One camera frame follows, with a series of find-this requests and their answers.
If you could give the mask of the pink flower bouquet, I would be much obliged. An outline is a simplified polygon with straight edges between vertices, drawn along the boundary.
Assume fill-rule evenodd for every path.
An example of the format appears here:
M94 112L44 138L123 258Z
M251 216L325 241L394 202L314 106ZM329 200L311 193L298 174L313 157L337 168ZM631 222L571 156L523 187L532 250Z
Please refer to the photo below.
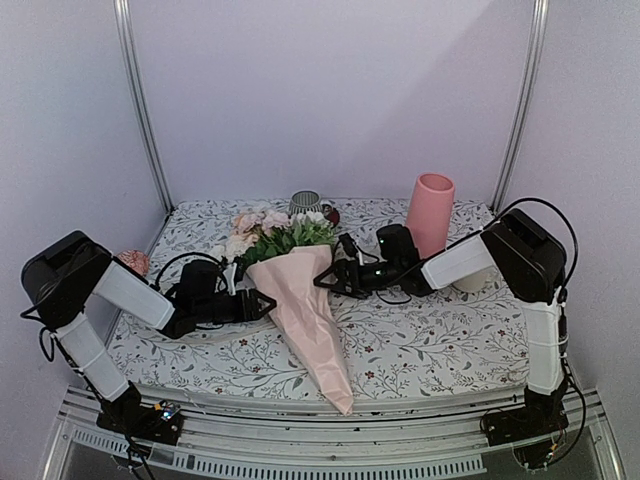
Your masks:
M333 224L323 213L276 210L240 214L224 247L225 258L276 301L270 317L322 396L341 414L354 396L328 291L314 279L331 266Z

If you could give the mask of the cream printed ribbon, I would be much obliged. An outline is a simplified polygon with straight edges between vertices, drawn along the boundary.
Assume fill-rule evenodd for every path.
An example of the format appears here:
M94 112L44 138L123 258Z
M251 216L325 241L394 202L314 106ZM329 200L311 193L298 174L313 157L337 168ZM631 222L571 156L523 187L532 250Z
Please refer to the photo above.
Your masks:
M197 336L193 340L194 344L220 344L232 340L240 340L275 329L276 326L271 321L249 322L243 324L223 325L215 330L198 330Z

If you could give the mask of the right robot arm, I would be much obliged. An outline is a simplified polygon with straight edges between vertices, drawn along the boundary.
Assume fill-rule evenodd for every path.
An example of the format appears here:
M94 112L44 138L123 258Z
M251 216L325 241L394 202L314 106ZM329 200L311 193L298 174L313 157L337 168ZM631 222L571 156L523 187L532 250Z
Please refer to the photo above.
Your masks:
M377 232L381 260L363 263L354 248L317 274L315 286L364 299L392 286L427 296L486 269L495 269L520 301L527 327L529 374L520 408L486 413L480 423L490 444L564 429L568 387L562 357L567 284L575 264L564 246L512 203L483 228L421 259L409 230L399 224Z

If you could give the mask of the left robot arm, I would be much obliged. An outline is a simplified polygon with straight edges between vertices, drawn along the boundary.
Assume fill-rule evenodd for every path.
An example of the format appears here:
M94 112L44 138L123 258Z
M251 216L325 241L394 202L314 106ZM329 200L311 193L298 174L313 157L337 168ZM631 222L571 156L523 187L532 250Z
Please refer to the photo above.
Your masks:
M163 291L109 250L76 230L31 258L21 283L32 302L21 312L49 332L101 405L99 427L134 438L176 444L184 418L167 400L146 406L137 387L115 364L86 314L97 296L168 339L198 329L257 321L277 306L255 288L236 287L236 266L209 254L183 255L177 283Z

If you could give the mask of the tall pink vase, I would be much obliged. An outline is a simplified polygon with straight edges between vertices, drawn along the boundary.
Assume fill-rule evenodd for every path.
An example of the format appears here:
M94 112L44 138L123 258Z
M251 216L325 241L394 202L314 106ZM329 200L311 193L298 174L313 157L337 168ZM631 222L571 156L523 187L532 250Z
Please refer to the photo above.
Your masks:
M454 194L454 183L444 175L424 173L416 179L406 226L421 258L445 248Z

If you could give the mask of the dark red saucer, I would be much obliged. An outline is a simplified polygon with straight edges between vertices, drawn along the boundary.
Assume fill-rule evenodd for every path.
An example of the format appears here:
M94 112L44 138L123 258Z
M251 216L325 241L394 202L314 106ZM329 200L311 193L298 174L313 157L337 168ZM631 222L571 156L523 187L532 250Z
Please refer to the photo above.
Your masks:
M329 203L322 205L322 212L327 221L329 221L333 227L337 227L340 223L340 213L338 210Z

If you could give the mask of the striped ceramic cup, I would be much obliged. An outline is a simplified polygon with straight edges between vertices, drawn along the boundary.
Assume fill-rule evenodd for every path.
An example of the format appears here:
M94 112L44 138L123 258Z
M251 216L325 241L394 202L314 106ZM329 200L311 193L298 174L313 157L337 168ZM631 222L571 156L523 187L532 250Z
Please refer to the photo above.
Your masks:
M297 215L307 212L321 212L322 198L312 190L301 190L294 193L289 203L289 213Z

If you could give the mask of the white coffee mug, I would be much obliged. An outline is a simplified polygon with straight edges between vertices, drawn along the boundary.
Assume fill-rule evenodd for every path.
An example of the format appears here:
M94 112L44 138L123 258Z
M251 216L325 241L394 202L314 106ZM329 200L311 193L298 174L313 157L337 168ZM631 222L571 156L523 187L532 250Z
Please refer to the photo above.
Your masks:
M496 268L490 267L454 282L453 286L463 293L475 294L489 286L497 276Z

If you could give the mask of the floral patterned tablecloth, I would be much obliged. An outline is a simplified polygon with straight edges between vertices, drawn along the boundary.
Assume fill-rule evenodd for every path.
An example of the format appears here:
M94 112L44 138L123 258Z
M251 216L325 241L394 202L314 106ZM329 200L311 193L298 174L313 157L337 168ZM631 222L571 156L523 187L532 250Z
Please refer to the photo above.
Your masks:
M178 280L183 255L217 254L235 218L285 211L284 199L184 202L151 256L150 280ZM453 288L426 298L392 290L365 300L332 296L332 313L357 400L434 398L522 388L528 373L524 318L498 275L482 291ZM122 315L108 346L118 367L141 385L199 394L320 401L306 369L277 328L220 344L179 340Z

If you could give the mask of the aluminium front rail base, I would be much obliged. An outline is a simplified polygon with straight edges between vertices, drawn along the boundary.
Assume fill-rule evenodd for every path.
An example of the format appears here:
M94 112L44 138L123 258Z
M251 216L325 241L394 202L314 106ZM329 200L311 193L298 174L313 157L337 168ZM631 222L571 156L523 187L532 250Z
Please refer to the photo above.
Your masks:
M69 388L59 408L45 479L528 479L523 442L491 445L488 413L523 402L515 388L434 398L362 400L350 416L316 401L212 396L145 386L145 401L181 406L174 446L146 443L134 470L127 444L96 424L97 401Z

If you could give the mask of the right aluminium frame post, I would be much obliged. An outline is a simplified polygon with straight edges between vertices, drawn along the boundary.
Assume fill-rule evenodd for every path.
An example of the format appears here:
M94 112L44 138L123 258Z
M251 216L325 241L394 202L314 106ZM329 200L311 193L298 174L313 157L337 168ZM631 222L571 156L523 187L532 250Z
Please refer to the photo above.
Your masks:
M513 178L519 151L524 136L530 105L534 96L536 80L540 68L549 16L548 0L535 0L525 56L524 70L516 102L516 110L506 144L504 158L494 189L490 207L494 212L505 204Z

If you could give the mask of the aluminium frame post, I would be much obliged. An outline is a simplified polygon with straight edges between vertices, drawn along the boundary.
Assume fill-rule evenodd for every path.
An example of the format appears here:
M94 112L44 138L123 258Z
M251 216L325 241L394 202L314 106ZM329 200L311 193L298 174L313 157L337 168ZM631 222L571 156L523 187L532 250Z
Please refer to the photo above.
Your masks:
M160 205L165 215L168 216L174 210L175 205L160 158L145 97L143 79L136 52L130 2L127 0L114 0L113 7L135 118Z
M534 96L536 80L540 68L549 16L548 0L535 0L525 56L524 70L516 102L516 110L506 144L504 158L494 189L490 207L494 212L505 204L513 178L519 151L524 136L530 105Z

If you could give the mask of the left aluminium frame post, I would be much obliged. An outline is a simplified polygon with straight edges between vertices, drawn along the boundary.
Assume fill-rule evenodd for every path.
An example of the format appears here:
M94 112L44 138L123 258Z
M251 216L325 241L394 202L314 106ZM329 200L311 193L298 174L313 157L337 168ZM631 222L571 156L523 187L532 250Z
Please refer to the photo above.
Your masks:
M175 205L160 158L145 97L143 79L136 52L130 2L127 0L114 0L113 7L135 118L160 205L165 215L168 216L174 210Z

